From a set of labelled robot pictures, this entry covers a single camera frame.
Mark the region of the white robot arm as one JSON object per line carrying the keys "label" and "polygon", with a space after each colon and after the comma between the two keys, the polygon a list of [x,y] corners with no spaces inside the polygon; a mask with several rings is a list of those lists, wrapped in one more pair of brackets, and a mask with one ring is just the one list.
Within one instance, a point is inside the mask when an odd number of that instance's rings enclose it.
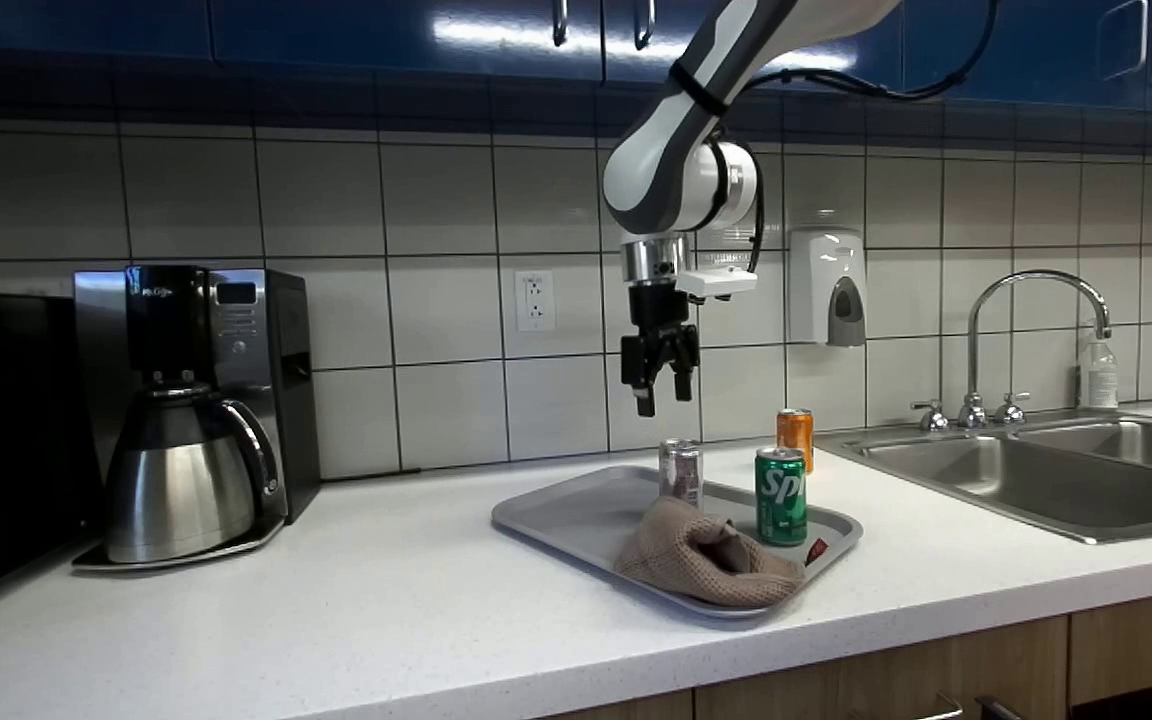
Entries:
{"label": "white robot arm", "polygon": [[619,340],[619,381],[638,412],[658,412],[658,376],[691,396],[700,334],[691,305],[755,288],[755,262],[691,266],[697,234],[762,217],[762,162],[717,128],[739,88],[776,56],[860,37],[901,0],[725,0],[674,60],[659,98],[615,140],[606,165],[606,207],[625,234],[634,334]]}

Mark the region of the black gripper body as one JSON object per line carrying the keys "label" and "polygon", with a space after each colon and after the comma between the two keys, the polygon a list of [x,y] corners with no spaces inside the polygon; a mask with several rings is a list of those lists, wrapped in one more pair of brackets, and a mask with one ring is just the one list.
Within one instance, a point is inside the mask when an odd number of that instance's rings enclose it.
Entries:
{"label": "black gripper body", "polygon": [[629,317],[634,338],[619,340],[619,381],[658,381],[659,368],[691,360],[700,368],[700,334],[689,319],[689,297],[675,285],[634,285]]}

